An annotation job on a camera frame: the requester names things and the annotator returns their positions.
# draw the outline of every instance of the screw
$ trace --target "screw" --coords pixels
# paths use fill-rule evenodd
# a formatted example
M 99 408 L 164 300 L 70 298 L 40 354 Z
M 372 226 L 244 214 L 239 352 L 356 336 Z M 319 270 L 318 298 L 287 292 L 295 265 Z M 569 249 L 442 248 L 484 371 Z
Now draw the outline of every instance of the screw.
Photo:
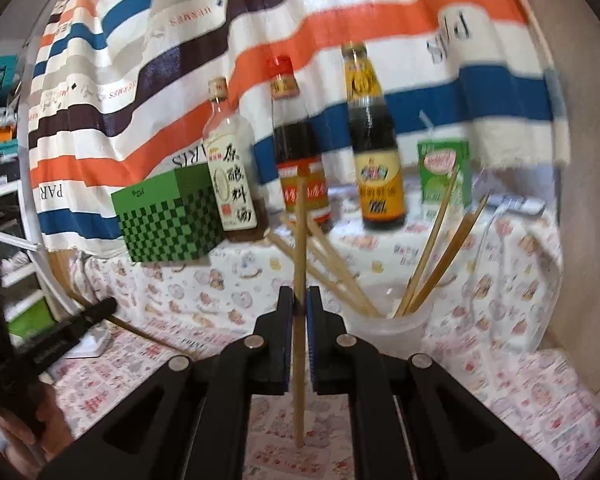
M 413 366 L 416 368 L 429 368 L 433 364 L 433 360 L 426 354 L 416 354 L 411 358 Z
M 244 345 L 247 348 L 260 348 L 264 345 L 264 338 L 261 335 L 253 334 L 244 338 Z
M 356 339 L 356 336 L 351 335 L 351 334 L 340 334 L 336 338 L 336 343 L 338 343 L 340 346 L 344 346 L 345 348 L 353 346 L 357 342 L 358 342 L 358 340 Z
M 189 368 L 189 358 L 184 355 L 176 355 L 169 360 L 169 368 L 174 372 L 181 372 Z

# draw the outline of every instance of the red bottle cap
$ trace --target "red bottle cap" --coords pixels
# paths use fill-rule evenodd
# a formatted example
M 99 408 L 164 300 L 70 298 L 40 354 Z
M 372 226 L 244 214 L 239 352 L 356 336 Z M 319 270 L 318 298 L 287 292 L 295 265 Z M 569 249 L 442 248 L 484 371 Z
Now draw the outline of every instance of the red bottle cap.
M 290 74 L 293 75 L 294 66 L 291 63 L 291 58 L 286 55 L 271 57 L 269 59 L 269 76 Z

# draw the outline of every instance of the bottle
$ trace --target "bottle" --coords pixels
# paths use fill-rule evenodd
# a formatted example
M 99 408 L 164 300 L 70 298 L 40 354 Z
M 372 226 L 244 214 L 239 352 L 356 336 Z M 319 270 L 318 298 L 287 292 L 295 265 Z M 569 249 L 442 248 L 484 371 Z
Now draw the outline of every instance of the bottle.
M 231 110 L 227 96 L 224 77 L 209 81 L 212 115 L 202 129 L 206 162 L 227 239 L 253 242 L 264 238 L 269 217 L 258 189 L 253 129 Z
M 365 45 L 344 44 L 342 57 L 363 224 L 372 230 L 400 228 L 406 208 L 394 120 Z
M 307 215 L 324 232 L 331 230 L 331 206 L 324 180 L 322 157 L 314 128 L 294 76 L 289 56 L 269 60 L 273 145 L 286 212 L 295 221 L 298 176 L 306 179 Z

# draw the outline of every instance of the chopstick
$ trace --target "chopstick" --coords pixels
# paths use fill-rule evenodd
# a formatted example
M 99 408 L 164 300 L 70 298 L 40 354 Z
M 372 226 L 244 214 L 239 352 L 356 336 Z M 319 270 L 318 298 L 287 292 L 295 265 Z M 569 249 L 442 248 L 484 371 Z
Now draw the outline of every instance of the chopstick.
M 480 205 L 475 210 L 475 212 L 467 213 L 464 215 L 464 218 L 462 218 L 462 221 L 458 226 L 458 230 L 456 230 L 454 236 L 451 238 L 448 247 L 442 254 L 442 258 L 440 258 L 440 261 L 436 265 L 436 268 L 433 269 L 433 272 L 423 285 L 418 295 L 413 299 L 413 301 L 411 301 L 411 304 L 407 309 L 407 314 L 412 314 L 413 312 L 418 310 L 420 306 L 425 302 L 425 300 L 429 297 L 431 291 L 438 284 L 446 270 L 451 265 L 451 262 L 456 257 L 456 254 L 458 254 L 458 252 L 460 251 L 462 245 L 469 236 L 471 229 L 474 228 L 478 216 L 480 216 L 480 213 L 484 209 L 484 206 L 487 205 L 487 199 L 488 195 L 483 196 L 482 200 L 480 200 Z
M 295 226 L 291 223 L 286 215 L 282 216 L 282 223 L 291 229 L 292 232 L 296 231 Z M 308 218 L 307 227 L 309 228 L 309 231 L 311 231 L 311 234 L 318 239 L 320 242 L 320 247 L 324 248 L 326 254 L 322 252 L 314 238 L 309 238 L 307 240 L 307 247 L 309 250 L 315 254 L 315 257 L 318 258 L 320 263 L 323 264 L 325 268 L 330 270 L 342 281 L 342 283 L 344 283 L 345 288 L 348 288 L 352 296 L 359 301 L 360 309 L 363 310 L 365 316 L 382 317 L 382 315 L 374 307 L 373 303 L 371 303 L 371 300 L 369 300 L 368 296 L 360 288 L 358 282 L 356 282 L 354 277 L 351 275 L 349 272 L 349 267 L 347 267 L 347 264 L 338 254 L 336 249 L 331 245 L 331 242 L 324 235 L 322 229 L 320 229 L 320 226 L 313 219 Z
M 418 288 L 418 283 L 420 282 L 420 278 L 422 277 L 422 273 L 424 269 L 427 267 L 427 263 L 429 263 L 429 257 L 433 252 L 433 247 L 436 244 L 436 239 L 438 238 L 438 234 L 440 233 L 440 228 L 442 227 L 442 221 L 445 218 L 446 208 L 449 206 L 449 201 L 451 199 L 451 192 L 453 191 L 454 184 L 456 183 L 456 178 L 458 177 L 458 169 L 459 165 L 454 166 L 453 173 L 451 173 L 451 178 L 449 179 L 449 183 L 446 185 L 445 195 L 442 199 L 442 203 L 440 204 L 440 209 L 438 210 L 438 215 L 436 216 L 436 221 L 433 224 L 433 229 L 431 230 L 431 234 L 429 235 L 429 239 L 427 240 L 424 249 L 422 250 L 422 254 L 420 255 L 420 260 L 418 261 L 418 265 L 416 266 L 416 270 L 413 273 L 409 283 L 407 284 L 407 289 L 404 291 L 404 295 L 402 297 L 402 301 L 395 311 L 394 317 L 404 316 L 406 314 L 409 304 L 413 299 L 413 295 Z
M 294 295 L 296 305 L 293 322 L 293 385 L 294 385 L 294 438 L 296 447 L 304 446 L 304 359 L 306 357 L 306 321 L 304 297 L 306 295 L 306 182 L 298 178 L 296 193 L 296 230 L 294 247 Z
M 294 252 L 291 247 L 289 247 L 286 242 L 271 229 L 267 229 L 264 233 L 265 237 L 269 242 L 275 245 L 285 256 L 289 259 L 294 259 Z M 336 298 L 338 298 L 343 303 L 347 303 L 357 314 L 360 316 L 364 316 L 365 313 L 361 310 L 358 303 L 350 297 L 348 292 L 345 292 L 341 288 L 339 288 L 335 283 L 331 282 L 323 273 L 320 272 L 316 267 L 307 262 L 306 270 L 312 275 L 316 280 L 320 282 L 320 284 L 328 289 Z

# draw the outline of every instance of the human hand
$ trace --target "human hand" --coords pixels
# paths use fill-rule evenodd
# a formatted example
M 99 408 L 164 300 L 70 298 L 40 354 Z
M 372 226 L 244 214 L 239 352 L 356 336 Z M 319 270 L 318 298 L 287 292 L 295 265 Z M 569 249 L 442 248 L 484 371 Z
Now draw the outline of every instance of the human hand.
M 56 391 L 49 384 L 43 384 L 43 389 L 45 395 L 36 410 L 37 420 L 46 424 L 40 439 L 36 440 L 33 432 L 13 413 L 0 411 L 0 428 L 8 442 L 4 450 L 5 458 L 27 479 L 34 479 L 41 468 L 27 444 L 37 444 L 46 459 L 52 460 L 74 440 L 56 404 Z

